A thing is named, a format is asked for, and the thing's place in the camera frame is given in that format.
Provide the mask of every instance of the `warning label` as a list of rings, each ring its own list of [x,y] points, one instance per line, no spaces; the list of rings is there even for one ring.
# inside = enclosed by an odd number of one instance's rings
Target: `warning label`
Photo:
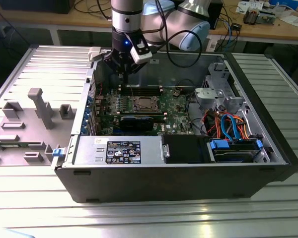
[[[108,141],[106,163],[141,164],[140,141]]]

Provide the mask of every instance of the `floor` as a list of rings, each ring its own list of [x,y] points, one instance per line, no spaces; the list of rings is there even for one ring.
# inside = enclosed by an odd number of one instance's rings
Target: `floor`
[[[50,34],[44,29],[17,29],[30,44],[52,45]],[[6,28],[6,38],[0,38],[0,87],[17,65],[22,55],[26,52],[28,46],[21,39],[17,32]],[[110,33],[91,33],[91,32],[75,32],[61,31],[60,32],[64,45],[69,46],[111,46]],[[280,45],[280,44],[264,44],[264,43],[245,43],[240,42],[228,51],[262,54],[263,52],[272,55],[277,62],[289,71],[293,60],[298,54],[297,46]],[[298,85],[298,70],[292,75],[292,79]]]

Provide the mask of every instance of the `wooden workbench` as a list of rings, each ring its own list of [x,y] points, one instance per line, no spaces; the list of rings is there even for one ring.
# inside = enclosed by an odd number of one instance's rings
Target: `wooden workbench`
[[[106,3],[107,0],[101,0],[101,3]],[[247,25],[243,23],[243,14],[235,12],[239,0],[224,0],[229,16],[234,22],[243,25],[239,40],[259,41],[271,43],[287,43],[298,44],[298,27],[292,26],[279,19],[274,25],[256,24]],[[88,0],[88,5],[95,4],[95,1]],[[104,4],[103,9],[110,7],[110,2]],[[77,8],[82,11],[87,11],[85,1],[77,5]],[[14,26],[30,27],[30,28],[46,28],[51,32],[54,43],[60,44],[58,40],[57,30],[80,30],[94,32],[111,32],[111,22],[102,18],[100,13],[87,14],[82,13],[74,8],[69,14],[55,14],[46,12],[25,12],[25,11],[7,11],[0,8],[3,16],[9,20]],[[110,15],[111,11],[107,10],[106,14]],[[7,25],[0,17],[0,25]],[[222,22],[218,23],[215,30],[210,31],[210,39],[217,41],[221,36],[225,35],[227,30]]]

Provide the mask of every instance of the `workbench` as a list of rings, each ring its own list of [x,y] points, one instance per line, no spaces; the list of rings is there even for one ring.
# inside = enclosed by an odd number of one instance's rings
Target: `workbench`
[[[68,100],[77,108],[88,50],[30,48],[0,89],[0,122],[8,100],[34,107],[26,97],[31,87],[41,87],[52,108]],[[298,87],[273,59],[233,56],[298,157]],[[297,237],[298,172],[251,198],[79,204],[50,166],[0,166],[0,227],[36,238]]]
[[[239,0],[224,0],[224,2],[228,15],[234,22],[243,26],[240,36],[238,37],[239,41],[298,45],[298,27],[292,26],[279,19],[275,21],[274,25],[244,24],[244,15],[236,14],[236,7],[233,7],[238,4]],[[95,4],[95,2],[89,0],[88,5],[93,4]],[[110,2],[102,5],[102,7],[103,9],[109,8]],[[84,2],[78,4],[77,8],[82,11],[87,11]],[[93,13],[93,15],[91,15],[72,9],[69,14],[54,14],[46,12],[7,11],[1,8],[0,12],[15,27],[48,29],[54,45],[62,44],[62,40],[58,34],[59,30],[111,32],[111,22],[105,20],[100,13]],[[107,10],[105,13],[110,15],[111,11]],[[1,17],[0,26],[8,26],[8,23]],[[227,30],[223,23],[219,22],[217,28],[210,31],[207,51],[214,51],[218,40],[223,39],[226,34]]]

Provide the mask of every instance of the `metal table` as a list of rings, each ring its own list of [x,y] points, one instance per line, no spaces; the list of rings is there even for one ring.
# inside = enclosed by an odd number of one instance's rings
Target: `metal table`
[[[2,86],[0,105],[11,89],[22,89],[20,85],[16,87],[18,82],[23,81],[23,86],[47,84],[35,78],[20,80],[25,71],[46,67],[88,69],[87,57],[83,56],[88,48],[42,46],[38,49],[44,52],[29,49]],[[275,66],[273,59],[245,54],[234,57],[298,156],[296,85]],[[45,91],[55,90],[53,85],[59,83],[67,85],[66,88],[77,87],[79,92],[82,83],[79,79],[68,80],[61,75],[58,80],[49,81],[52,85],[45,85]],[[78,204],[72,201],[50,166],[1,166],[0,227],[36,238],[56,234],[63,237],[296,237],[298,173],[285,182],[269,184],[250,199]]]

